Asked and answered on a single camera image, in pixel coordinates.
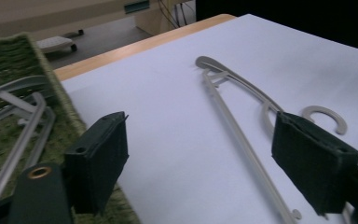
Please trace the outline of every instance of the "wooden table edge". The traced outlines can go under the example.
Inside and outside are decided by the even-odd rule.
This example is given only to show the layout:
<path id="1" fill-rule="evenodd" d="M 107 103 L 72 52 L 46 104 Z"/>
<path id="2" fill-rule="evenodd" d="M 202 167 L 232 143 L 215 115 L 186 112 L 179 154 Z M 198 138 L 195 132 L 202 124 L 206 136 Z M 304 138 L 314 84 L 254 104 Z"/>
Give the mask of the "wooden table edge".
<path id="1" fill-rule="evenodd" d="M 233 20 L 235 18 L 236 17 L 228 14 L 217 15 L 209 19 L 197 21 L 195 23 L 169 31 L 161 35 L 152 36 L 145 40 L 129 44 L 119 49 L 108 51 L 106 53 L 88 58 L 77 63 L 72 63 L 64 67 L 57 68 L 54 70 L 54 72 L 60 81 L 64 81 L 68 78 L 78 76 L 80 74 L 86 73 L 106 64 L 130 57 L 133 54 L 152 49 L 175 39 L 184 37 L 186 35 L 194 34 L 198 31 L 210 28 L 225 21 Z"/>

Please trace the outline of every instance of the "hanger hook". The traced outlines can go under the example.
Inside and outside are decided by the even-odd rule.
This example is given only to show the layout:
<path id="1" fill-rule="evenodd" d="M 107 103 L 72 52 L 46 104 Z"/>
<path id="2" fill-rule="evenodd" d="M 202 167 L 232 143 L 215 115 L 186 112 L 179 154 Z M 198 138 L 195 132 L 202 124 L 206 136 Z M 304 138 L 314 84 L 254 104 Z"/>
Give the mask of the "hanger hook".
<path id="1" fill-rule="evenodd" d="M 302 112 L 302 117 L 311 122 L 315 122 L 315 120 L 313 120 L 310 115 L 316 112 L 323 113 L 336 121 L 336 133 L 343 135 L 348 130 L 348 125 L 347 122 L 345 122 L 344 118 L 342 118 L 338 113 L 334 112 L 333 110 L 319 105 L 310 105 L 305 107 Z"/>

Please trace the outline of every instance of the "white table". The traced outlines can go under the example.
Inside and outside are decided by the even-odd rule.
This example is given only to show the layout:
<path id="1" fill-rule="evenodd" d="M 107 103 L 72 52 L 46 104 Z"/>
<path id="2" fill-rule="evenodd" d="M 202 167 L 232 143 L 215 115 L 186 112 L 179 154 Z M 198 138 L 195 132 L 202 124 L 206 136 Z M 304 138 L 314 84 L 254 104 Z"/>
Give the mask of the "white table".
<path id="1" fill-rule="evenodd" d="M 246 15 L 110 63 L 62 84 L 90 126 L 129 114 L 130 158 L 118 180 L 143 223 L 281 223 L 195 65 L 210 56 L 242 75 L 289 113 L 321 105 L 340 114 L 343 141 L 358 149 L 358 49 Z M 317 217 L 271 158 L 261 104 L 236 85 L 219 92 L 298 223 Z M 333 133 L 335 123 L 315 115 Z"/>

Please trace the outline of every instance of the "green basket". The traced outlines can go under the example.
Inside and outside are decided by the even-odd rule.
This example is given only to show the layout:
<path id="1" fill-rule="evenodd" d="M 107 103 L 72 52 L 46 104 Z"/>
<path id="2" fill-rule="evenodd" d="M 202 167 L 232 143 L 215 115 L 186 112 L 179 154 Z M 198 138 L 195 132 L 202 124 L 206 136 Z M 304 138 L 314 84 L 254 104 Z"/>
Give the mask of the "green basket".
<path id="1" fill-rule="evenodd" d="M 63 152 L 85 132 L 86 127 L 36 43 L 27 34 L 0 39 L 0 86 L 19 78 L 40 75 L 48 78 L 48 88 L 53 92 L 53 97 L 50 97 L 47 103 L 54 111 L 56 120 L 39 162 L 62 163 Z M 13 94 L 22 97 L 25 93 L 29 95 L 33 91 L 40 91 L 40 87 L 28 88 Z M 0 109 L 6 105 L 6 102 L 0 100 Z M 17 125 L 17 118 L 14 116 L 0 121 L 0 168 L 21 131 L 22 127 Z M 9 196 L 14 189 L 16 178 L 21 173 L 31 149 L 32 142 L 23 153 L 2 198 Z M 74 218 L 75 223 L 140 223 L 118 185 L 115 186 L 102 217 L 74 215 Z"/>

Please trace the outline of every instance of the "screw hole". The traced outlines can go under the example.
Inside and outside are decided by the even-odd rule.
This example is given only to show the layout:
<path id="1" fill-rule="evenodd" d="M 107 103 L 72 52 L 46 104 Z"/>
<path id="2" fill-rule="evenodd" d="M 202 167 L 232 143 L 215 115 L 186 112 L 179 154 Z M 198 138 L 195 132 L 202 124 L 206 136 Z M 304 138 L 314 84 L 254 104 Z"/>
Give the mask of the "screw hole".
<path id="1" fill-rule="evenodd" d="M 51 168 L 48 167 L 48 166 L 39 167 L 39 168 L 36 168 L 33 171 L 31 171 L 28 174 L 28 177 L 30 179 L 38 179 L 38 178 L 41 178 L 41 177 L 43 177 L 45 175 L 48 175 L 50 172 L 51 172 Z"/>

